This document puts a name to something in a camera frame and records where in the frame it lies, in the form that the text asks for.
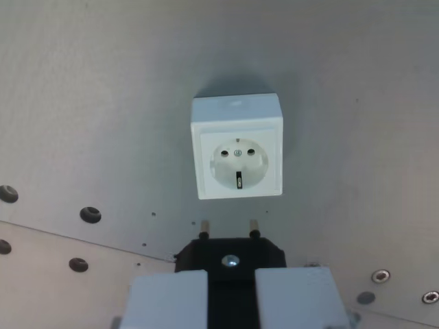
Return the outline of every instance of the electrical socket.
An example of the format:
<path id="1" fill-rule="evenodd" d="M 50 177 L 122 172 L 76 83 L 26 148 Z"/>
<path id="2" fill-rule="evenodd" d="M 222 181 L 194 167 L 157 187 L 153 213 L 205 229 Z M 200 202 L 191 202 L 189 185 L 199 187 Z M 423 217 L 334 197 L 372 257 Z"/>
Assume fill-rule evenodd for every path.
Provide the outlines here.
<path id="1" fill-rule="evenodd" d="M 276 94 L 195 98 L 191 133 L 200 199 L 282 194 Z"/>

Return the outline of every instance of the socket recess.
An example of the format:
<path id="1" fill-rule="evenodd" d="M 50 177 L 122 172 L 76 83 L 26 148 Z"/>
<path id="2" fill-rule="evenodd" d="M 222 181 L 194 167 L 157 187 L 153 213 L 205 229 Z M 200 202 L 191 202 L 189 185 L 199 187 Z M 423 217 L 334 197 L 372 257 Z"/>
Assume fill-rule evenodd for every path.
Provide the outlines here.
<path id="1" fill-rule="evenodd" d="M 200 199 L 282 194 L 276 94 L 195 98 L 191 133 Z"/>

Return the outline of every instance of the wall-mounted socket box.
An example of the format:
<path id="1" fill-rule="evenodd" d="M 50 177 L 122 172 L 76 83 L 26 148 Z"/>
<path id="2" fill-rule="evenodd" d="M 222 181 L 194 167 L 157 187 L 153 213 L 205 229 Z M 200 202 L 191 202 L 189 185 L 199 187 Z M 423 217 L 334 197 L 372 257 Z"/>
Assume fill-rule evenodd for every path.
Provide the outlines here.
<path id="1" fill-rule="evenodd" d="M 282 194 L 276 94 L 195 98 L 191 132 L 200 199 Z"/>

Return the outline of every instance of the gray metal surface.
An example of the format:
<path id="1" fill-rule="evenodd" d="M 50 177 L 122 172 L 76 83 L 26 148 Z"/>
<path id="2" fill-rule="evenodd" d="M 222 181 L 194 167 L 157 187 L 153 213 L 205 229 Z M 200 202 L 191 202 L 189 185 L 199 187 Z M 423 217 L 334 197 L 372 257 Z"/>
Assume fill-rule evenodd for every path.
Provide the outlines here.
<path id="1" fill-rule="evenodd" d="M 374 291 L 365 308 L 439 326 L 420 301 L 438 286 L 438 16 L 426 0 L 2 1 L 0 184 L 19 200 L 0 220 L 170 259 L 202 219 L 213 237 L 258 219 L 347 302 Z M 265 91 L 284 195 L 198 200 L 192 97 Z"/>

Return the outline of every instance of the mounting hole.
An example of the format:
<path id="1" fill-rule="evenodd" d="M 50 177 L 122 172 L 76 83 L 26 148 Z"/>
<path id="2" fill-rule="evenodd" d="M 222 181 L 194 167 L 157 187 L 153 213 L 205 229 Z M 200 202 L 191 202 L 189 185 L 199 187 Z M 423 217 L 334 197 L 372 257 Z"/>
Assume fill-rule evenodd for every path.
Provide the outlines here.
<path id="1" fill-rule="evenodd" d="M 19 193 L 9 185 L 0 186 L 0 200 L 13 204 L 19 199 Z"/>
<path id="2" fill-rule="evenodd" d="M 372 273 L 371 278 L 375 283 L 384 283 L 390 279 L 390 272 L 386 269 L 379 269 Z"/>
<path id="3" fill-rule="evenodd" d="M 12 251 L 12 247 L 6 240 L 0 239 L 0 254 L 7 255 Z"/>
<path id="4" fill-rule="evenodd" d="M 429 291 L 423 296 L 423 303 L 425 304 L 433 304 L 439 300 L 439 292 L 437 291 Z"/>
<path id="5" fill-rule="evenodd" d="M 375 294 L 370 291 L 364 291 L 357 296 L 357 302 L 361 305 L 369 305 L 375 301 Z"/>
<path id="6" fill-rule="evenodd" d="M 75 272 L 85 272 L 88 269 L 88 263 L 82 258 L 72 258 L 69 261 L 69 266 Z"/>
<path id="7" fill-rule="evenodd" d="M 83 221 L 90 224 L 96 224 L 102 218 L 101 212 L 94 207 L 85 207 L 81 209 L 80 216 Z"/>

